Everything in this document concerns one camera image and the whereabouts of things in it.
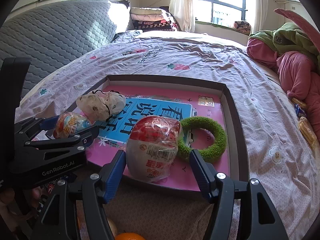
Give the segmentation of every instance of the tray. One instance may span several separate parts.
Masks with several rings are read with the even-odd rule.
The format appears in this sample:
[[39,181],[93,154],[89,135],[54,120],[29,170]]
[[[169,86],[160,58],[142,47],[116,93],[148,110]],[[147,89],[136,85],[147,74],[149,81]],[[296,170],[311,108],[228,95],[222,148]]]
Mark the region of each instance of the tray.
[[[225,84],[160,75],[110,75],[88,89],[84,94],[94,89],[118,91],[127,97],[127,103],[130,99],[151,98],[164,100],[164,104],[169,101],[192,105],[190,115],[212,118],[226,131],[227,148],[220,160],[213,163],[215,169],[218,172],[227,174],[232,179],[249,180],[248,155],[243,129],[231,93]],[[81,113],[76,103],[72,104],[68,111]],[[134,124],[133,117],[137,120],[138,117],[136,116],[137,113],[130,117],[129,113],[129,116],[125,117],[127,122],[122,122],[121,120],[121,125],[116,125],[116,118],[104,124],[106,129],[109,130],[119,131],[120,129],[125,129],[130,131],[131,127],[128,126],[128,123]],[[173,116],[174,118],[179,118],[177,114],[173,113]],[[120,137],[121,140],[110,138],[99,136],[86,151],[89,163],[96,166],[97,169],[100,169],[105,163],[110,163],[117,150],[125,150],[125,138]],[[189,131],[184,139],[186,144],[198,149],[211,145],[214,140],[212,134],[201,129]],[[170,173],[168,178],[159,182],[146,183],[132,178],[126,167],[123,173],[123,180],[135,186],[170,195],[187,198],[201,197],[189,163],[177,157],[172,164]]]

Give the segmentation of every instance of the window frame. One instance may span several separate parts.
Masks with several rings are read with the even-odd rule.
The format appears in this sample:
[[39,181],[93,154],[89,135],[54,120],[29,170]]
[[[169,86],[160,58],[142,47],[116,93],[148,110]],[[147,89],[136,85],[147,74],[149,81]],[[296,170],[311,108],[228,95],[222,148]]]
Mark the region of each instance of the window frame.
[[246,0],[242,0],[242,8],[238,7],[238,6],[235,6],[235,5],[232,5],[232,4],[229,4],[229,3],[221,2],[219,0],[202,0],[202,1],[211,2],[211,23],[213,23],[213,4],[214,3],[220,4],[220,5],[224,5],[224,6],[227,6],[227,7],[231,7],[233,9],[237,9],[237,10],[241,11],[241,20],[245,21],[245,12],[248,11],[248,10],[245,9]]

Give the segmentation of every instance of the pink clothing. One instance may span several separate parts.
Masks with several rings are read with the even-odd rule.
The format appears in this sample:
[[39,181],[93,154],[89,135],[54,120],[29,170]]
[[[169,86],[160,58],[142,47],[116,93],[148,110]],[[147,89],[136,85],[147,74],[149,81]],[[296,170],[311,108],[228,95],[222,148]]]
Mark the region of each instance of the pink clothing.
[[277,59],[278,74],[282,89],[289,98],[304,100],[310,89],[310,72],[316,66],[306,55],[290,51]]
[[315,134],[320,139],[320,76],[311,72],[311,84],[309,94],[305,100],[309,106],[307,117]]
[[247,45],[247,53],[249,57],[253,58],[255,61],[265,65],[268,68],[273,69],[274,71],[278,70],[277,52],[270,49],[269,46],[263,41],[260,41],[258,39],[249,39]]

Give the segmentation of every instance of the window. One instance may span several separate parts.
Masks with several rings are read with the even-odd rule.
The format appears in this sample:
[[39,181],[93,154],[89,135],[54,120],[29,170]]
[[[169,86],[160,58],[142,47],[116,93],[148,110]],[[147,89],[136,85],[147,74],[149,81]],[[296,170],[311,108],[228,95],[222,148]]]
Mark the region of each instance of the window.
[[196,19],[224,26],[246,20],[246,0],[196,0]]

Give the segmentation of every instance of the green jacket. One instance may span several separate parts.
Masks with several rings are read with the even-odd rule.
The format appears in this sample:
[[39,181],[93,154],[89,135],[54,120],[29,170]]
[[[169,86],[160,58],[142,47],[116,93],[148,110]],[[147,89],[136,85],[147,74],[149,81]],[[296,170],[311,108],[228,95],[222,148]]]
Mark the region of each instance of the green jacket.
[[279,57],[289,51],[299,51],[320,68],[320,53],[308,36],[294,23],[285,23],[276,31],[258,31],[250,34],[249,39],[258,39],[277,51]]

